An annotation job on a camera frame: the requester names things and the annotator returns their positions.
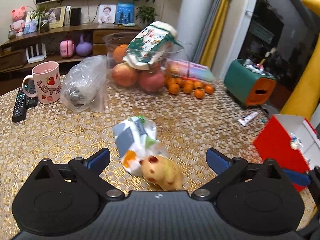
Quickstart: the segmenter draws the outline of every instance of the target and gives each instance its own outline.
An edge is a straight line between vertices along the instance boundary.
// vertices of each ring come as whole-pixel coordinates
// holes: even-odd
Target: drawer
[[[0,71],[7,68],[24,66],[27,62],[25,50],[13,51],[8,55],[0,57]]]
[[[122,32],[136,32],[137,34],[140,33],[140,31],[137,30],[96,30],[93,31],[93,44],[97,44],[97,43],[104,43],[104,36],[109,35],[109,34],[113,34],[113,33],[122,33]]]
[[[92,49],[92,55],[106,55],[107,48],[105,44],[94,44]]]

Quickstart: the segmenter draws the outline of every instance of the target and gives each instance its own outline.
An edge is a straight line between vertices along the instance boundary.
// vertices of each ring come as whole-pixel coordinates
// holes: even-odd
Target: strawberry print
[[[55,84],[54,77],[47,77],[45,79],[45,81],[47,82],[47,85],[49,85],[49,86],[52,86]]]

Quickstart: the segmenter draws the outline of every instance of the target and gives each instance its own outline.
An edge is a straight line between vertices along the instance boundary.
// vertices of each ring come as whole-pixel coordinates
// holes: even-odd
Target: pink mug
[[[24,88],[24,82],[33,79],[36,87],[34,94],[28,93]],[[60,98],[60,73],[59,63],[48,61],[35,66],[32,75],[28,75],[22,82],[23,92],[31,98],[38,97],[42,104],[51,104]]]

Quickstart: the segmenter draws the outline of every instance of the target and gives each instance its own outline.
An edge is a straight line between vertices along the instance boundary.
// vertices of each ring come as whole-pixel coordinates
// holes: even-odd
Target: yellow chair
[[[302,3],[320,17],[320,0],[302,0]],[[320,98],[319,40],[296,88],[282,108],[281,114],[300,115],[310,121]]]

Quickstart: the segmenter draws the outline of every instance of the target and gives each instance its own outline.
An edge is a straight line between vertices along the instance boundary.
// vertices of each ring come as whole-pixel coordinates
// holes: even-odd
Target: remote control
[[[14,104],[13,114],[12,114],[12,122],[19,122],[26,118],[26,95],[22,90],[22,87],[19,88],[16,102]]]
[[[26,90],[30,94],[34,94],[36,92],[35,83],[33,82],[32,79],[29,79],[28,88]],[[26,108],[27,109],[34,107],[36,105],[38,105],[38,98],[37,97],[35,97],[35,98],[27,97],[27,100],[26,100]]]

